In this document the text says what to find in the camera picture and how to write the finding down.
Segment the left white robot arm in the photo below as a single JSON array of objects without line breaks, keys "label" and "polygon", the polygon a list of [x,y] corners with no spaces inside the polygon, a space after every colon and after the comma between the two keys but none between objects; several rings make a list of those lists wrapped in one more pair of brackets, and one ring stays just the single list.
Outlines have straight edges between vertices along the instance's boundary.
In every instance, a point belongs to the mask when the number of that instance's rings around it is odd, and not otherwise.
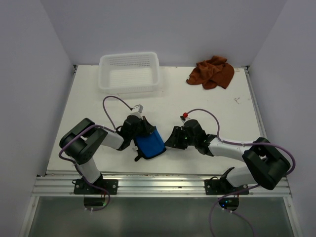
[{"label": "left white robot arm", "polygon": [[83,119],[60,140],[59,158],[71,162],[85,181],[85,188],[97,194],[105,186],[93,160],[94,154],[101,145],[123,151],[131,142],[138,153],[135,161],[140,158],[152,159],[165,151],[157,128],[149,124],[145,117],[129,115],[116,131],[97,125],[88,118]]}]

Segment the white plastic basket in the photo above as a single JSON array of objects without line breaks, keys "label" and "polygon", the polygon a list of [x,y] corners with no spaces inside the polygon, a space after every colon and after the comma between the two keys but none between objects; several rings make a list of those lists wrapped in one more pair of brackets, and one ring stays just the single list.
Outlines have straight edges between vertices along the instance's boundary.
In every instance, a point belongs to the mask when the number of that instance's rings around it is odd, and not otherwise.
[{"label": "white plastic basket", "polygon": [[151,92],[158,90],[160,84],[155,52],[110,54],[100,58],[98,87],[107,94]]}]

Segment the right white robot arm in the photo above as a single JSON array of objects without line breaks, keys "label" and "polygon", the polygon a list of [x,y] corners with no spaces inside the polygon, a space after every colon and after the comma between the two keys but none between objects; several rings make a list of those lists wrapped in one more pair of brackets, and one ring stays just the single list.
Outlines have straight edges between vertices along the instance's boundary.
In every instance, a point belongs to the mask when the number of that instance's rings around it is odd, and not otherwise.
[{"label": "right white robot arm", "polygon": [[183,126],[175,126],[165,145],[181,150],[193,146],[202,155],[243,161],[244,167],[230,167],[219,179],[209,180],[208,185],[218,194],[231,194],[249,184],[273,190],[291,169],[288,159],[267,139],[260,137],[249,146],[224,142],[216,135],[207,134],[195,119],[184,122]]}]

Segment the blue and grey towel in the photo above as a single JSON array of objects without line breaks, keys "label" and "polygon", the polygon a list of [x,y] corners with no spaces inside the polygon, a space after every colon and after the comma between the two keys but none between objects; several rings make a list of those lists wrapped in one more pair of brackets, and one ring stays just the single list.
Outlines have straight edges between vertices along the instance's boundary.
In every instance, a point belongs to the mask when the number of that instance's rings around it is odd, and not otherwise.
[{"label": "blue and grey towel", "polygon": [[138,153],[138,156],[134,159],[134,161],[138,161],[141,158],[149,160],[163,154],[166,151],[166,146],[156,127],[154,127],[151,134],[146,136],[137,136],[133,141],[137,147]]}]

